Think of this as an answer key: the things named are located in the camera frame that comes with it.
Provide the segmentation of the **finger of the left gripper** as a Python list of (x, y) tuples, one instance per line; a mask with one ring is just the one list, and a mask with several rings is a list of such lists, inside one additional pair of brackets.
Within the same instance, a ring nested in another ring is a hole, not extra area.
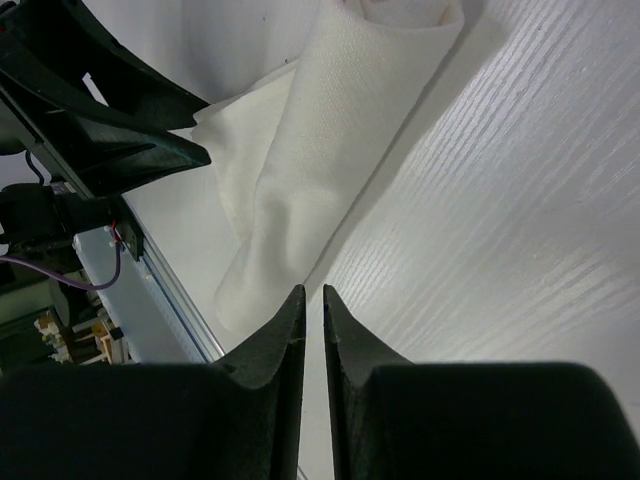
[(63, 42), (1, 37), (1, 148), (33, 153), (86, 198), (210, 164), (206, 151), (115, 110)]
[(76, 64), (94, 78), (107, 104), (162, 130), (195, 125), (194, 114), (207, 106), (200, 97), (172, 82), (121, 44), (81, 1), (51, 1), (59, 15), (55, 37)]

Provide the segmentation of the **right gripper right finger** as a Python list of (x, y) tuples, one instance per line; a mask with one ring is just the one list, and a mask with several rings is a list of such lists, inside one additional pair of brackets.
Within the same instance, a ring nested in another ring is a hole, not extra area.
[(606, 382), (567, 362), (409, 361), (323, 289), (339, 479), (635, 479), (639, 446)]

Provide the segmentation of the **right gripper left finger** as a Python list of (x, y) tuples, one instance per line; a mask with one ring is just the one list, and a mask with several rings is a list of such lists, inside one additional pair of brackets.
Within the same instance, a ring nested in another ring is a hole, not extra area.
[(1, 380), (5, 479), (293, 479), (306, 292), (210, 364), (38, 366)]

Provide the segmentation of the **white cloth napkin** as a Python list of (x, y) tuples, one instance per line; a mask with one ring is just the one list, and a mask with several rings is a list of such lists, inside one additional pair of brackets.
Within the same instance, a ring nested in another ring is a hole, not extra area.
[(297, 60), (196, 114), (240, 245), (214, 296), (227, 329), (309, 277), (464, 20), (456, 1), (324, 1)]

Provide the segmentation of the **front aluminium rail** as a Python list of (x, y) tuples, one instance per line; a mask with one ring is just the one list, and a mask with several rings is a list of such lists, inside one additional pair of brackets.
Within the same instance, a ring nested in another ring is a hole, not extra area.
[[(133, 359), (169, 364), (221, 358), (224, 348), (126, 200), (117, 196), (109, 203), (117, 225), (78, 234), (73, 246), (96, 285), (114, 276), (115, 252), (120, 252), (120, 275), (98, 296)], [(118, 248), (115, 234), (121, 238)]]

